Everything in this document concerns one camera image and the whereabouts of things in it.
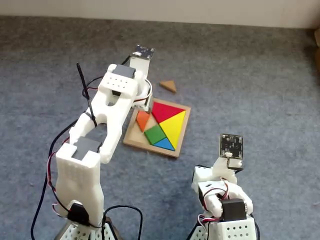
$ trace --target perforated base plate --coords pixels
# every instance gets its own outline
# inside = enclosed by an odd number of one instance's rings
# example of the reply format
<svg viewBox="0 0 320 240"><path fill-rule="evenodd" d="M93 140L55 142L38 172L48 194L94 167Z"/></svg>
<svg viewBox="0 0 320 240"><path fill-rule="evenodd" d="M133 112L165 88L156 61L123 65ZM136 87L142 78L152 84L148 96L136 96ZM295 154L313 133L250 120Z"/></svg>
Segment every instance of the perforated base plate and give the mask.
<svg viewBox="0 0 320 240"><path fill-rule="evenodd" d="M247 216L245 220L211 223L209 238L206 230L197 225L193 228L187 240L256 240L255 221Z"/></svg>
<svg viewBox="0 0 320 240"><path fill-rule="evenodd" d="M207 233L202 226L196 226L189 240L207 240Z"/></svg>
<svg viewBox="0 0 320 240"><path fill-rule="evenodd" d="M108 222L104 229L105 240L120 240L120 237L116 236L111 223ZM102 229L92 230L84 226L75 226L67 223L54 240L102 240Z"/></svg>

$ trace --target wooden puzzle board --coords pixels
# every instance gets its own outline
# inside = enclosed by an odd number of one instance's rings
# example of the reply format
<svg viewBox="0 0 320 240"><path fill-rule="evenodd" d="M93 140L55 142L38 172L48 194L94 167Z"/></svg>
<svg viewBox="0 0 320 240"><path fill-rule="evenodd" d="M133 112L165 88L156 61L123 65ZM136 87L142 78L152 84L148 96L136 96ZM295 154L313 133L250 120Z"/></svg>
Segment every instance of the wooden puzzle board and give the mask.
<svg viewBox="0 0 320 240"><path fill-rule="evenodd" d="M177 144L174 144L174 145L176 145L174 150L168 150L168 149L165 149L162 147L151 145L149 143L145 133L143 131L141 131L141 129L136 121L136 118L137 118L137 115L139 112L139 110L137 108L134 109L134 111L133 111L129 126L128 126L127 131L124 136L123 143L130 145L130 146L133 146L133 147L137 147L137 148L141 148L141 149L145 149L145 150L149 150L152 152L156 152L156 153L160 153L160 154L164 154L164 155L168 155L168 156L177 158L180 154L180 150L181 150L182 142L183 142L183 139L185 136L185 131L187 128L187 123L189 120L191 108L188 106L176 104L173 102L169 102L169 101L165 101L165 100L161 100L161 99L157 99L157 98L154 98L153 101L154 101L154 103L159 103L159 104L171 106L171 107L182 109L185 111L181 130L180 130L180 133L179 133L179 136L177 139ZM150 117L145 125L145 131L147 131L157 125L161 126L162 123L157 122L157 120L155 119L155 117L151 113Z"/></svg>

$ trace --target black wire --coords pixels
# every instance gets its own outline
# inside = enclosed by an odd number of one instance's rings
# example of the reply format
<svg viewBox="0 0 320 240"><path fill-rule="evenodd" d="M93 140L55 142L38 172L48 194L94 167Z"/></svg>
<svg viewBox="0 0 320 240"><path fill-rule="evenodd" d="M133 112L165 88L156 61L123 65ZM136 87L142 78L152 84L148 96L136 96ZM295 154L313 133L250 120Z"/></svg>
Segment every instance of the black wire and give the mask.
<svg viewBox="0 0 320 240"><path fill-rule="evenodd" d="M260 228L259 228L259 225L254 217L254 215L251 213L250 216L254 219L254 226L255 226L255 229L256 229L256 240L260 240Z"/></svg>
<svg viewBox="0 0 320 240"><path fill-rule="evenodd" d="M126 64L129 59L130 59L131 55L128 55L128 57L121 63L121 65L124 65ZM102 79L104 76L99 76L99 77L96 77L94 79L92 79L91 81L89 81L85 86L86 88L91 84L93 83L94 81L98 80L98 79ZM85 98L87 98L87 96L85 95L85 89L83 88L82 89L82 96L84 96ZM50 145L50 149L49 149L49 154L48 154L48 158L50 157L50 155L52 154L53 152L53 149L54 149L54 146L57 142L57 140L68 130L70 129L74 124L76 124L76 122L78 121L75 120L73 121L71 124L69 124L65 129L63 129L52 141L51 145ZM45 193L46 193L46 189L47 189L47 184L48 184L48 178L47 178L47 172L45 173L45 179L44 179L44 182L43 182L43 187L42 187L42 192L41 192L41 196L40 196L40 200L39 200L39 203L38 203L38 206L36 208L36 211L35 211L35 214L34 214L34 217L33 217L33 220L32 220L32 224L31 224L31 228L30 228L30 234L31 234L31 239L32 240L35 240L35 236L34 236L34 229L35 229L35 225L36 225L36 221L37 221L37 218L38 218L38 215L39 215L39 212L40 212L40 209L41 209L41 206L42 206L42 203L44 201L44 197L45 197ZM66 211L69 211L61 202L60 200L58 199L56 193L53 191L53 187L52 187L52 192L53 192L53 195L55 197L55 199L57 200L57 202L66 210ZM132 209L135 209L134 206L126 206L127 208L132 208ZM140 235L141 235L141 229L142 229L142 220L143 220L143 216L142 216L142 213L141 211L137 208L136 209L138 212L140 212L140 216L141 216L141 222L140 222L140 229L139 229L139 238L140 239Z"/></svg>
<svg viewBox="0 0 320 240"><path fill-rule="evenodd" d="M85 77L84 77L84 74L82 72L82 69L80 67L80 64L77 62L76 63L76 68L78 69L78 72L79 72L79 75L80 75L80 79L81 79L81 83L82 83L82 86L83 86L83 89L84 89L84 93L85 93L85 98L88 102L88 106L89 106L89 109L90 109L90 113L91 113L91 119L94 123L94 127L97 127L97 121L96 121L96 117L94 115L94 111L92 109L92 106L91 106L91 103L90 103L90 97L89 97L89 93L88 93L88 89L86 87L86 81L85 81Z"/></svg>
<svg viewBox="0 0 320 240"><path fill-rule="evenodd" d="M127 57L126 57L126 59L121 63L121 65L125 65L128 61L129 61L129 59L132 57L132 55L128 55Z"/></svg>
<svg viewBox="0 0 320 240"><path fill-rule="evenodd" d="M118 208L128 208L128 209L133 209L133 210L136 210L137 212L139 212L139 214L140 214L140 226L139 226L138 240L140 240L141 231L142 231L142 224L143 224L143 221L144 221L144 216L143 216L141 210L140 210L139 208L135 207L135 206L120 204L120 205L114 205L114 206L111 206L111 207L107 208L107 209L104 211L104 216L106 216L106 215L107 215L107 212L109 212L110 210L112 210L112 209L118 209ZM106 218L104 217L104 221L102 221L102 226L103 226L103 228L102 228L102 230L101 230L102 236L105 235L105 232L104 232L104 230L105 230L105 228L104 228L105 222L106 222Z"/></svg>
<svg viewBox="0 0 320 240"><path fill-rule="evenodd" d="M49 149L49 154L48 154L48 158L51 156L52 152L53 152L53 149L54 149L54 146L55 146L55 143L57 142L57 140L69 129L71 128L76 122L78 121L75 120L73 121L71 124L69 124L65 129L63 129L52 141L51 145L50 145L50 149ZM34 236L34 229L35 229L35 224L36 224L36 221L37 221L37 218L38 218L38 214L39 214L39 211L41 209L41 206L42 206L42 203L44 201L44 196L45 196L45 193L46 193L46 188L47 188L47 184L48 184L48 179L47 179L47 172L45 173L45 179L44 179L44 183L43 183L43 187L42 187L42 193L41 193L41 197L40 197L40 201L38 203L38 207L36 208L36 211L35 211L35 214L34 214L34 217L33 217L33 220L32 220L32 224L31 224L31 229L30 229L30 234L31 234L31 239L32 240L35 240L35 236ZM57 195L54 194L54 196L56 197L57 201L60 203L59 199L57 198Z"/></svg>
<svg viewBox="0 0 320 240"><path fill-rule="evenodd" d="M99 77L96 77L96 78L92 79L91 81L89 81L89 82L85 85L85 87L86 87L86 88L89 87L89 85L92 84L94 81L96 81L96 80L98 80L98 79L102 79L103 77L104 77L104 76L99 76ZM87 99L84 88L82 89L82 96L83 96L85 99Z"/></svg>
<svg viewBox="0 0 320 240"><path fill-rule="evenodd" d="M206 236L206 240L209 240L209 229L210 229L210 223L211 223L211 222L209 222L209 223L208 223L208 233L207 233L207 236Z"/></svg>

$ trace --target tangram puzzle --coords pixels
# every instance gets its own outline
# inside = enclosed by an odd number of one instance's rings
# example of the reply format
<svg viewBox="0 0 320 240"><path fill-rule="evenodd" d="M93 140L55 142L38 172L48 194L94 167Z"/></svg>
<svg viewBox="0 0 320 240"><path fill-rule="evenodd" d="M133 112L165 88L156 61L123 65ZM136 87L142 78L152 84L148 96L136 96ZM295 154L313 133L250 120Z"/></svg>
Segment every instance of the tangram puzzle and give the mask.
<svg viewBox="0 0 320 240"><path fill-rule="evenodd" d="M134 110L123 142L178 157L191 108L157 98L153 101L151 113Z"/></svg>

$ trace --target green square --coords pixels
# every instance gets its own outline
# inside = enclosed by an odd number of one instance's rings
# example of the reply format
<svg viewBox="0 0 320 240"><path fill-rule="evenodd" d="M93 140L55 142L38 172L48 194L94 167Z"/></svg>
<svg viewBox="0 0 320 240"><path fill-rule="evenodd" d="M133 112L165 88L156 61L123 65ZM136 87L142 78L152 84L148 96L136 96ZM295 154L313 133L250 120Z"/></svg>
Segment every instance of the green square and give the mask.
<svg viewBox="0 0 320 240"><path fill-rule="evenodd" d="M159 125L155 125L152 128L144 132L144 135L148 139L151 145L159 142L160 140L166 138L164 131L162 131Z"/></svg>

